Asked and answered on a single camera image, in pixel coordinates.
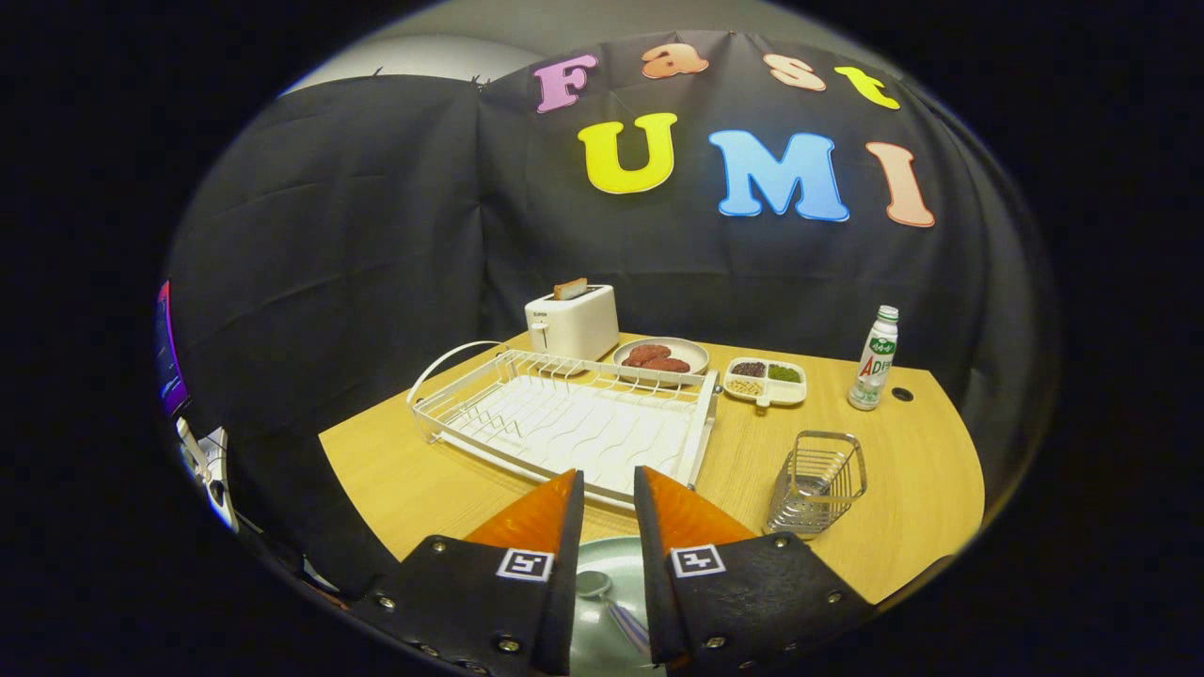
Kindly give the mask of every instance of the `bottle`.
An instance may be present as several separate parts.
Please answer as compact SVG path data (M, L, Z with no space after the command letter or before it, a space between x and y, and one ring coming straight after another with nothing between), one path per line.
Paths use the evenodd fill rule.
M892 306L878 308L878 319L869 329L866 347L857 363L857 381L849 389L849 404L861 411L870 411L881 400L886 387L886 375L895 361L895 348L899 340L899 311Z

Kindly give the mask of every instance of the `sausage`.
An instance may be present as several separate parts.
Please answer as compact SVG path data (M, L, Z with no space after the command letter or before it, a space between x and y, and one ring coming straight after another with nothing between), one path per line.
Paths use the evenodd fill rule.
M660 371L674 371L677 373L687 373L690 371L690 365L677 358L653 358L644 363L643 367L656 369Z
M631 354L627 357L627 359L639 364L633 364L628 366L641 366L648 360L654 360L656 358L667 358L669 357L671 352L672 351L669 351L667 347L661 346L659 343L645 343L643 346L636 346L635 348L631 349Z

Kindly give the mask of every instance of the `beans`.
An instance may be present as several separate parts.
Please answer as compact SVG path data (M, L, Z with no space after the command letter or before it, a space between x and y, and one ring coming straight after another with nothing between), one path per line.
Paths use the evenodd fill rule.
M743 363L732 367L732 373L738 373L740 376L755 376L757 378L765 376L765 363Z
M740 395L760 395L761 393L765 393L765 388L762 388L760 383L740 381L739 378L728 381L727 389L732 393L739 393Z
M803 378L798 376L798 372L790 369L789 366L769 365L769 378L774 381L790 381L791 383L802 383Z

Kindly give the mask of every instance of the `green plate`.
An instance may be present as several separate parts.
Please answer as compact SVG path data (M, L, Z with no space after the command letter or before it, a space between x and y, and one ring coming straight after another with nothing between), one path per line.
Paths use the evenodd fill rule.
M577 572L601 571L610 577L607 593L619 606L632 612L644 628L644 555L639 536L619 536L582 543L577 554ZM569 649L573 677L650 677L665 675L653 667L636 647L622 636L606 605L577 597L573 614L573 642Z

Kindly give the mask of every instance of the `toast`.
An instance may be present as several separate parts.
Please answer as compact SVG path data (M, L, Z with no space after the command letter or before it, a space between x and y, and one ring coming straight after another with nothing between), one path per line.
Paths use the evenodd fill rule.
M586 285L584 277L578 277L572 282L566 282L563 284L556 284L551 288L551 298L556 301L567 301L569 299L576 299L586 292L589 287Z

